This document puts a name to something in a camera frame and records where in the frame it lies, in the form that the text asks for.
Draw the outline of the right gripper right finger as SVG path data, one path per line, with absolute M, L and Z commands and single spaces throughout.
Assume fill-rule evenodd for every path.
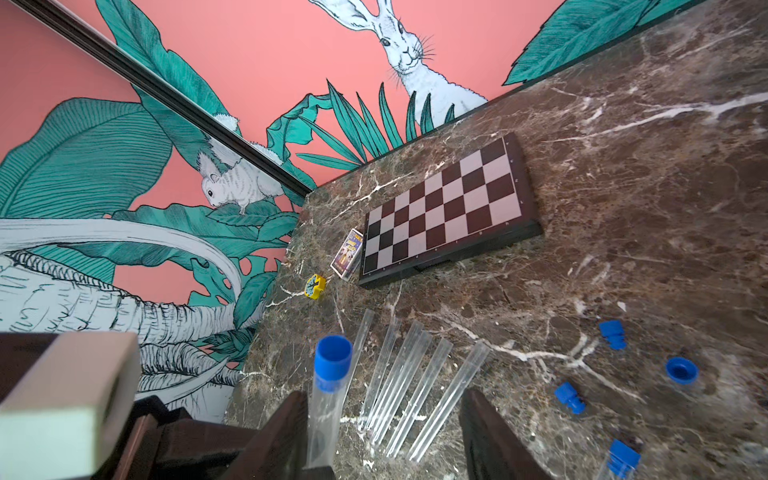
M 550 479 L 480 390 L 463 392 L 459 422 L 469 479 Z

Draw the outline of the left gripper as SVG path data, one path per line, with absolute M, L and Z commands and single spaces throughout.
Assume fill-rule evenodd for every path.
M 261 429 L 195 420 L 157 396 L 134 403 L 118 444 L 93 479 L 220 479 Z M 299 479 L 334 479 L 330 466 Z

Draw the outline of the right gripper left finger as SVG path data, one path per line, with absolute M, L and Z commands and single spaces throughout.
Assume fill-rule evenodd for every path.
M 220 479 L 299 479 L 306 464 L 308 395 L 294 391 Z

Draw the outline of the test tube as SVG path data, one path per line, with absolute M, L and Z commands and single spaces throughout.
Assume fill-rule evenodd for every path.
M 333 463 L 346 398 L 346 379 L 338 391 L 329 394 L 317 388 L 314 376 L 309 398 L 307 469 L 331 466 Z
M 380 414 L 374 422 L 373 437 L 371 441 L 371 444 L 374 447 L 378 447 L 383 441 L 389 425 L 392 422 L 392 418 L 399 408 L 405 392 L 407 391 L 413 377 L 415 376 L 416 370 L 418 369 L 431 342 L 432 335 L 426 331 L 422 331 L 415 343 L 415 346 L 410 351 L 409 357 L 406 359 L 403 368 L 395 378 L 391 392 L 385 398 Z
M 386 456 L 389 458 L 395 458 L 398 455 L 403 443 L 405 442 L 415 418 L 422 406 L 424 405 L 439 372 L 447 360 L 449 353 L 453 348 L 453 343 L 446 339 L 441 339 L 437 345 L 437 348 L 432 355 L 432 358 L 427 365 L 413 395 L 411 396 L 409 403 L 400 419 L 395 432 L 390 439 Z
M 358 418 L 359 422 L 357 425 L 357 430 L 359 432 L 363 432 L 365 430 L 367 422 L 371 418 L 373 407 L 383 382 L 386 367 L 394 348 L 399 326 L 400 321 L 397 318 L 393 318 L 389 324 L 378 360 L 373 371 L 371 382 L 366 392 L 366 397 L 360 412 L 360 416 Z
M 355 374 L 355 370 L 357 368 L 359 358 L 362 353 L 362 349 L 366 340 L 366 337 L 368 335 L 368 332 L 370 330 L 370 327 L 373 323 L 375 313 L 371 309 L 366 309 L 362 318 L 362 321 L 359 325 L 359 329 L 355 338 L 355 341 L 353 343 L 353 355 L 351 358 L 351 364 L 350 364 L 350 370 L 346 379 L 346 390 L 345 392 L 349 391 L 352 379 Z
M 369 418 L 365 425 L 366 431 L 373 431 L 378 422 L 378 418 L 383 414 L 384 405 L 388 400 L 390 393 L 393 391 L 395 387 L 395 383 L 400 377 L 400 374 L 405 367 L 407 359 L 411 354 L 411 351 L 414 348 L 414 345 L 416 344 L 422 330 L 423 330 L 423 324 L 421 322 L 414 321 L 412 323 L 408 331 L 408 334 L 406 335 L 405 340 L 400 347 L 400 350 L 392 366 L 392 369 L 389 373 L 389 376 L 385 382 L 383 393 L 381 394 L 381 397 L 377 400 L 377 403 L 374 405 L 372 413 L 369 415 Z
M 596 480 L 632 480 L 641 455 L 620 440 L 614 440 L 601 465 Z

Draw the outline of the blue stopper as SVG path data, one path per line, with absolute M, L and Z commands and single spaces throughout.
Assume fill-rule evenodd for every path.
M 343 386 L 350 371 L 353 344 L 344 336 L 322 338 L 315 350 L 315 385 L 324 393 L 334 393 Z
M 609 320 L 599 323 L 602 337 L 613 350 L 623 350 L 627 347 L 625 330 L 621 320 Z
M 585 411 L 586 404 L 577 390 L 569 382 L 564 382 L 557 387 L 554 394 L 557 400 L 566 406 L 574 415 L 580 415 Z
M 697 365 L 683 357 L 670 358 L 665 364 L 665 371 L 672 381 L 681 385 L 690 385 L 699 376 Z

